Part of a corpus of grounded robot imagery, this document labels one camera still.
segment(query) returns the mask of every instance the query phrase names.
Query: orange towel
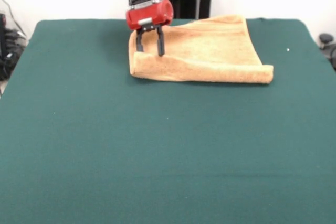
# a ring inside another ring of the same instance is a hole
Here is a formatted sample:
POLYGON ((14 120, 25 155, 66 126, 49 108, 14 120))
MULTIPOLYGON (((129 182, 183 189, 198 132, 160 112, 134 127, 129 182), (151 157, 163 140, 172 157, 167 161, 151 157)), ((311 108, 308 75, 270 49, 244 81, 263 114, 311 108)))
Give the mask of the orange towel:
POLYGON ((144 52, 136 51, 136 32, 129 40, 131 75, 157 81, 271 83, 273 66, 263 65, 240 16, 208 18, 163 27, 165 55, 157 53, 158 35, 142 37, 144 52))

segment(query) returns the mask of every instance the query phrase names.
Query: green table surface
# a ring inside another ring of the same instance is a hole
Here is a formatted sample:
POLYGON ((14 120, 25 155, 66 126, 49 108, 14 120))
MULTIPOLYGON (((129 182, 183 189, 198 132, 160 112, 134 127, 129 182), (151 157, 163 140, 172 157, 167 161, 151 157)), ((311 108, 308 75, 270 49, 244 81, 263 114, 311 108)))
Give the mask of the green table surface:
POLYGON ((125 21, 40 22, 0 100, 0 223, 335 224, 336 75, 302 22, 248 28, 268 86, 135 79, 125 21))

